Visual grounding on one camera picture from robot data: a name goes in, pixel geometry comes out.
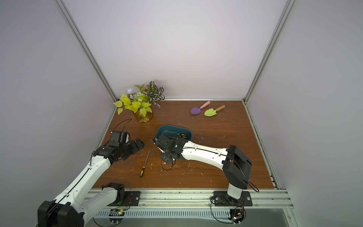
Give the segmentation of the teal plastic storage box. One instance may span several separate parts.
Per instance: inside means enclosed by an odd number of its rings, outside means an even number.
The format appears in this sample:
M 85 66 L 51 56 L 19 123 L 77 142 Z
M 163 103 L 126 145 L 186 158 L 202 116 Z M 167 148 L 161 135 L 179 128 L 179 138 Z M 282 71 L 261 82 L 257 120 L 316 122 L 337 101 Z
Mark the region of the teal plastic storage box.
M 177 126 L 172 126 L 172 125 L 162 125 L 156 135 L 155 138 L 159 139 L 162 135 L 165 135 L 167 137 L 173 138 L 173 139 L 178 139 L 179 136 L 178 134 L 186 134 L 189 141 L 192 140 L 192 132 L 188 129 L 185 128 L 181 128 L 181 127 L 177 127 Z

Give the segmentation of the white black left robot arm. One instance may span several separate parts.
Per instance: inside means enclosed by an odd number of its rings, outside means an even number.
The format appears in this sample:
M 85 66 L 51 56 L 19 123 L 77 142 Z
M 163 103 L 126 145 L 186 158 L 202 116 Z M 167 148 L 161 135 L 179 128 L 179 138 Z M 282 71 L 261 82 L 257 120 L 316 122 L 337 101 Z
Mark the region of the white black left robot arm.
M 129 206 L 125 188 L 120 183 L 109 183 L 101 192 L 83 202 L 101 175 L 115 162 L 127 160 L 129 156 L 144 148 L 139 138 L 130 139 L 126 131 L 114 131 L 108 142 L 91 154 L 86 167 L 75 180 L 55 199 L 44 201 L 37 210 L 39 227 L 83 227 L 97 213 L 110 204 Z

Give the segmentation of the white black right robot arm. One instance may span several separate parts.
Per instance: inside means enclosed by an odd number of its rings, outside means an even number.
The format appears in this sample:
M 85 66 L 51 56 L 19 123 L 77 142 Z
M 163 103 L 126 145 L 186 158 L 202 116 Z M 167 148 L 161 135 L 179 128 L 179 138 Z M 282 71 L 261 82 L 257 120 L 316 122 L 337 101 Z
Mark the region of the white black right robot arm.
M 229 183 L 227 194 L 230 198 L 241 199 L 243 190 L 249 185 L 252 161 L 236 146 L 212 148 L 198 145 L 185 138 L 170 138 L 162 135 L 153 139 L 162 152 L 161 159 L 169 164 L 173 160 L 193 160 L 221 169 Z

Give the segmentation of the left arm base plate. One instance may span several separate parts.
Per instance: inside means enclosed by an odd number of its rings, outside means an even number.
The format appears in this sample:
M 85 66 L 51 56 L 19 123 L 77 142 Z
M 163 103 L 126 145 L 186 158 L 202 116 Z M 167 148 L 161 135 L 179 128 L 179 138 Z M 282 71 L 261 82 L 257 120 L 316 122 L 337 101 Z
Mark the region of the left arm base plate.
M 140 201 L 140 194 L 141 191 L 126 191 L 124 195 L 114 201 L 113 203 L 109 204 L 108 206 L 111 207 L 137 207 Z

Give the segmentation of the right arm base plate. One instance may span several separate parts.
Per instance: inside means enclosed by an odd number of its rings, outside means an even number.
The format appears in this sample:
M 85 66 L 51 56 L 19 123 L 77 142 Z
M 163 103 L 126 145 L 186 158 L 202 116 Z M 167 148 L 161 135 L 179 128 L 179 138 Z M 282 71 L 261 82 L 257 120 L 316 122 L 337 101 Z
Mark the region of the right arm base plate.
M 252 198 L 248 191 L 242 191 L 239 199 L 227 194 L 227 191 L 214 191 L 210 198 L 215 206 L 252 207 Z

